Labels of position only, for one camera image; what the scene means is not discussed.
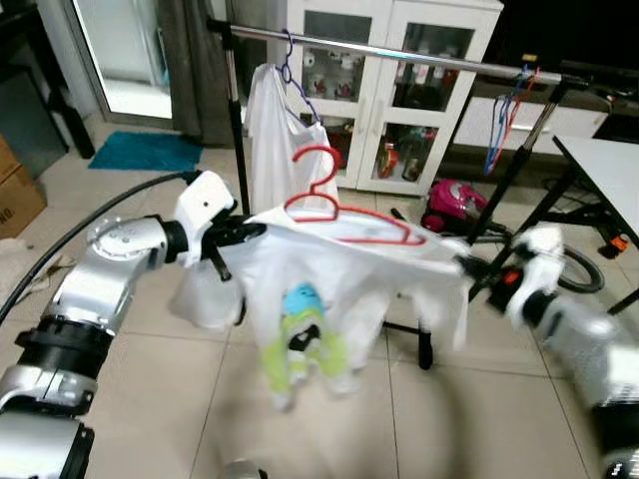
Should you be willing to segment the white shirt cartoon print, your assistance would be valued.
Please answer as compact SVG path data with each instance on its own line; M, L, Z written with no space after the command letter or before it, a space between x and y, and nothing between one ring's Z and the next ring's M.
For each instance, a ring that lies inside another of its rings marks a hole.
M275 410L288 411L294 389L316 370L332 395L357 387L392 301L412 306L419 327L453 323L453 346L467 339L471 281L456 263L469 254L462 240L410 225L421 246L351 243L325 228L294 223L283 207L251 223L263 236L224 247L228 268L241 272L247 315Z

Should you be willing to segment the red clothes hanger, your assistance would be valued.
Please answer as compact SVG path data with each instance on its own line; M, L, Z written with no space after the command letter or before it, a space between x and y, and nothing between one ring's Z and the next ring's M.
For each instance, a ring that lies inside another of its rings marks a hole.
M322 168L322 177L310 180L304 192L297 193L284 203L285 214L294 223L308 227L325 228L337 233L337 240L351 243L388 243L388 245L421 246L428 238L402 220L364 207L346 206L327 190L338 173L337 163L342 159L332 146L310 145L293 154L292 163L307 156L319 155L315 163Z

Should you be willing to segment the spare blue hanger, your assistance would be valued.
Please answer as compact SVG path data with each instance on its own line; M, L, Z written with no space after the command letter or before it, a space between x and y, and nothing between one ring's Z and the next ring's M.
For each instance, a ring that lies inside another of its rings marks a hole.
M523 69L521 69L519 76L517 76L514 81L514 87L511 88L511 91L506 93L506 95L501 95L494 99L491 111L493 114L493 124L491 129L489 129L488 151L487 154L485 154L484 161L484 174L486 177L496 169L497 157L499 156L499 151L502 150L501 145L503 134L505 134L506 116L512 106L512 97L516 96L520 88L523 87L526 73L528 73L528 65L524 65Z

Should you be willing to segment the spare red hanger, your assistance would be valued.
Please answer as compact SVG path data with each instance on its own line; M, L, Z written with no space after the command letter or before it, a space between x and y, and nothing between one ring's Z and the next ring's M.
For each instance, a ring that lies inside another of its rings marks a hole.
M528 97L528 92L537 83L540 74L540 68L529 68L524 65L519 76L516 77L515 86L508 93L501 104L501 110L497 116L499 136L497 137L497 147L501 148L505 145L508 133L514 128L514 120L517 116L517 110L523 105L523 101Z

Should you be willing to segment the pink vacuum cleaner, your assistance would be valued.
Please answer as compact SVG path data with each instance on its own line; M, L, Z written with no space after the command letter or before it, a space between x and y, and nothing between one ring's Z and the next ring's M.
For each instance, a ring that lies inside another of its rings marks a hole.
M460 180L434 180L425 196L424 211L419 223L422 228L445 237L465 237L478 227L480 215L489 206L485 195ZM574 281L563 273L558 284L575 293L597 293L606 287L602 269L587 255L569 245L563 247L565 261L575 261L588 274L588 281Z

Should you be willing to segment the plain white shirt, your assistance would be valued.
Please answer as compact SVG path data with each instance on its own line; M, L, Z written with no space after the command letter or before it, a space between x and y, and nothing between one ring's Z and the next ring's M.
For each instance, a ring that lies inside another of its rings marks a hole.
M333 172L333 156L311 151L294 161L297 151L329 145L322 125L306 125L293 114L287 91L274 65L253 72L244 131L250 137L250 204L253 212L281 207L311 184Z

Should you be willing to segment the teal floor mat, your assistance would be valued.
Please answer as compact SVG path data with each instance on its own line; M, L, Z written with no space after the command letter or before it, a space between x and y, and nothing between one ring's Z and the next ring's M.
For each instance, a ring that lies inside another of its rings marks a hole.
M180 134L150 132L111 133L90 160L90 170L110 172L192 172L204 147Z

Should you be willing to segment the grey table black legs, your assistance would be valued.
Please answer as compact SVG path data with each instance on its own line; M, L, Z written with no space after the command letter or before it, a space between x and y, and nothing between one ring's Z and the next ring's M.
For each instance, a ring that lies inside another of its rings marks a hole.
M561 154L588 177L619 216L625 233L639 242L639 145L592 138L552 138Z

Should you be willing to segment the grey curtain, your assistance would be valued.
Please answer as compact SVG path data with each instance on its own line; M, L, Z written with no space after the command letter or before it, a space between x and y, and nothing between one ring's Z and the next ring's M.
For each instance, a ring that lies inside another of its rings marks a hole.
M173 129L196 145L228 148L234 134L227 56L209 18L210 0L157 0Z

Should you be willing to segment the white low drawer cabinet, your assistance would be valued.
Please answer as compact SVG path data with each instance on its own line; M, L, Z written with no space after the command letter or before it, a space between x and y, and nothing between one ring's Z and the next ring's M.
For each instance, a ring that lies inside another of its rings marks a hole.
M453 142L456 145L473 147L487 147L489 145L489 131L493 127L493 111L496 101L493 99L480 99L471 97L469 105L462 114L457 125ZM543 104L538 102L524 102L517 111L514 127L507 134L503 150L517 150L528 138L539 115L544 110ZM538 136L533 151L535 154L558 155L560 151L553 143L552 138L558 136L570 136L579 138L592 138L594 133L607 118L604 111L590 111L575 108L556 108L552 111L542 133Z

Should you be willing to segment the white glass door cabinet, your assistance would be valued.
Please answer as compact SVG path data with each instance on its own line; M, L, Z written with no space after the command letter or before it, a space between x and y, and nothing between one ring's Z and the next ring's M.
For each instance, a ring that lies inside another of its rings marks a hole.
M288 0L284 27L293 35L479 61L503 8L501 0ZM292 68L323 127L354 124L340 187L428 192L473 73L303 45Z

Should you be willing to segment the black desk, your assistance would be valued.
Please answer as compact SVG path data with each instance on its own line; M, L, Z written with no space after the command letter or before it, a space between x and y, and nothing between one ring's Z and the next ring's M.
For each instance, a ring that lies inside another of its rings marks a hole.
M61 69L37 0L0 0L0 67L17 67L12 59L20 44L32 51L38 72L45 79L46 109L58 114L78 155L91 160L96 155L96 147L84 124L84 116L72 102L67 73Z

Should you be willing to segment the glass door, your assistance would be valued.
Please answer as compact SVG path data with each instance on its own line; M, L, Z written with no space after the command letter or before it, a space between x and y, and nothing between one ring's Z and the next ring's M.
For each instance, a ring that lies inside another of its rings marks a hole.
M67 0L104 115L172 127L169 69L157 0Z

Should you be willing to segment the metal clothes rack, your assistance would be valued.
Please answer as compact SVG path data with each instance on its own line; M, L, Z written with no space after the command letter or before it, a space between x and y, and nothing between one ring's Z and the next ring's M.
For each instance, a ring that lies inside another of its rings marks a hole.
M519 81L524 78L530 81L531 74L523 73L519 69L512 67L502 67L502 65L482 63L482 61L469 61L460 59L438 58L438 56L430 56L419 54L419 52L410 52L403 50L388 49L388 47L370 46L364 44L348 44L340 40L332 40L331 38L310 37L306 35L293 35L291 32L274 31L274 29L260 29L250 26L238 26L236 23L228 22L228 20L219 20L214 17L206 18L206 27L219 35L221 38L221 50L224 51L227 58L228 68L228 96L229 96L229 113L230 113L230 129L234 136L234 148L236 148L237 175L239 193L241 193L241 201L239 202L239 210L244 215L249 215L252 211L250 202L250 183L248 179L247 157L244 151L244 132L243 132L243 111L241 110L241 95L239 95L239 87L236 82L236 45L239 38L260 38L265 41L280 41L288 46L301 44L306 47L314 47L314 49L332 50L338 52L352 52L365 58L379 58L396 63L410 63L414 65L424 65L424 67L438 67L441 69L465 70L465 72L478 74L478 76L512 79ZM531 146L540 132L543 131L544 125L548 124L551 119L553 110L561 104L563 97L570 90L587 91L592 84L575 76L567 76L567 74L556 73L539 73L538 81L543 83L549 90L549 97L546 101L546 108L542 114L538 116L537 123L534 124L528 140L523 146L516 151L514 163L510 165L507 172L501 180L499 180L496 192L491 197L491 204L487 210L482 212L478 228L471 230L467 234L467 241L474 242L478 239L479 234L483 233L484 225L488 223L491 216L496 211L498 202L505 197L508 188L514 183L515 177L520 173L521 169L528 164L531 157ZM639 241L638 223L636 223L635 215L639 214L639 193L636 187L639 186L639 164L634 161L635 168L634 177L630 180L622 178L620 173L601 173L595 174L589 169L589 157L583 154L576 155L574 152L567 150L567 145L561 138L555 138L556 145L560 147L562 155L569 159L569 169L566 170L555 183L555 187L549 189L549 193L540 202L533 214L524 221L526 228L534 227L539 221L553 221L554 223L562 223L566 225L576 225L577 227L617 227L624 230L624 234L634 243ZM586 218L575 218L568 214L550 214L549 209L555 206L558 198L562 196L567 188L572 186L578 177L588 177L593 186L598 189L602 202L610 210L604 215L603 221L593 221Z

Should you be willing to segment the grey storage bin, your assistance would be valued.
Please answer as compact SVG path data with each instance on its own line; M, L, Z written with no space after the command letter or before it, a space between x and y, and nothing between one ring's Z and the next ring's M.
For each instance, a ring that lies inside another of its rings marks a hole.
M0 67L0 134L33 179L69 152L35 74L27 67Z

